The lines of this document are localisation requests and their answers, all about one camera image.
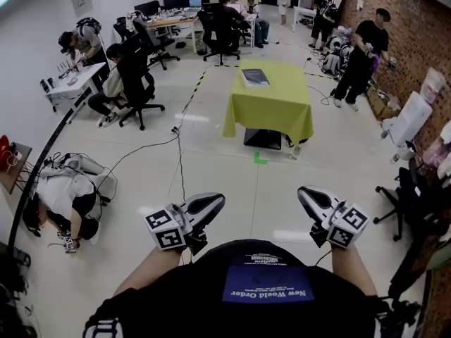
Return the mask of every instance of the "printed shirt graphic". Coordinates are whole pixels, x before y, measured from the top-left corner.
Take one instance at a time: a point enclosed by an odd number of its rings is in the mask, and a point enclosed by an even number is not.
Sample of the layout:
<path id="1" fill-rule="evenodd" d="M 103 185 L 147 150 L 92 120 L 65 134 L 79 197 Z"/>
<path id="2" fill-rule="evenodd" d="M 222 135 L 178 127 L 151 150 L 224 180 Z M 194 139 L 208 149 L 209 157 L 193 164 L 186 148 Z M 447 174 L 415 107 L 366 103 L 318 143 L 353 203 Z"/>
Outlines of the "printed shirt graphic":
<path id="1" fill-rule="evenodd" d="M 279 257 L 246 255 L 235 259 L 228 269 L 223 301 L 265 304 L 313 300 L 306 268 L 287 266 Z"/>

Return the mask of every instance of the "brick wall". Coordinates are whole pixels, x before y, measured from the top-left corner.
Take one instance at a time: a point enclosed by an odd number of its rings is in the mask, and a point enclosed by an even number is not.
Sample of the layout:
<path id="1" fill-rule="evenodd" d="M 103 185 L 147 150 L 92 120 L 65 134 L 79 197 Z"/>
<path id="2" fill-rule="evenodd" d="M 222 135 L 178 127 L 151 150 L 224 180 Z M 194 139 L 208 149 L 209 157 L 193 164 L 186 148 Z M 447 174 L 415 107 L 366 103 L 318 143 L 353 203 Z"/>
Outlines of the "brick wall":
<path id="1" fill-rule="evenodd" d="M 429 66 L 447 80 L 434 102 L 432 116 L 416 137 L 423 150 L 451 120 L 451 9 L 434 0 L 363 1 L 363 11 L 357 11 L 357 0 L 345 0 L 340 24 L 355 30 L 361 21 L 373 19 L 377 8 L 390 11 L 388 52 L 397 59 L 397 70 L 392 73 L 386 65 L 379 68 L 376 79 L 381 89 L 404 103 L 413 90 L 419 92 Z"/>

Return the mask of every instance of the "red object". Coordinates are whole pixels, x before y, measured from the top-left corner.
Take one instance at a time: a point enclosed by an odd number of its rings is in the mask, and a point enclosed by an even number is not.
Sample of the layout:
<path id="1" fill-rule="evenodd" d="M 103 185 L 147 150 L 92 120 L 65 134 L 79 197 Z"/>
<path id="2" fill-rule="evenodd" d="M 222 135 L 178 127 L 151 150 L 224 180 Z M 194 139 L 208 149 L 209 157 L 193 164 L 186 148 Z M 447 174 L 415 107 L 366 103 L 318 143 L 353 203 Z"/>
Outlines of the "red object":
<path id="1" fill-rule="evenodd" d="M 9 148 L 9 140 L 6 135 L 4 135 L 0 137 L 0 170 L 8 169 L 7 160 L 11 156 L 11 154 L 12 151 Z"/>

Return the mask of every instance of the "book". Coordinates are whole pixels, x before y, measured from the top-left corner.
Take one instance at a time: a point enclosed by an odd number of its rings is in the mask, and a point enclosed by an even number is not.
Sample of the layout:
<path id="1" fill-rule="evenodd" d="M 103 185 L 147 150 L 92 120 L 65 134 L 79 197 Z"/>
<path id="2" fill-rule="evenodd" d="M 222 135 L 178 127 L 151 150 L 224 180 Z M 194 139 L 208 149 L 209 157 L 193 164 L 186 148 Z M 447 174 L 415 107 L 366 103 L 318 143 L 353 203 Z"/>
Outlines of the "book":
<path id="1" fill-rule="evenodd" d="M 246 87 L 269 87 L 270 85 L 261 69 L 243 69 L 241 73 Z"/>

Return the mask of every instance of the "yellow tablecloth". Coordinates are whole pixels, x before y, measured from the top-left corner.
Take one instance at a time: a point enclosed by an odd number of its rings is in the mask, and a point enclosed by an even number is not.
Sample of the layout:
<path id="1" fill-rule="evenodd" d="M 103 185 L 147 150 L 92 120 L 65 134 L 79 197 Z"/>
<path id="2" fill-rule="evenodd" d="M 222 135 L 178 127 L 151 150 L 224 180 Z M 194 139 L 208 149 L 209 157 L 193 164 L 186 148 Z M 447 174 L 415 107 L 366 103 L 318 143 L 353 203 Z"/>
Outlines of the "yellow tablecloth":
<path id="1" fill-rule="evenodd" d="M 261 69 L 270 87 L 247 88 L 242 69 Z M 271 61 L 243 60 L 228 102 L 224 137 L 236 135 L 235 124 L 288 135 L 296 143 L 313 136 L 311 106 L 304 70 Z"/>

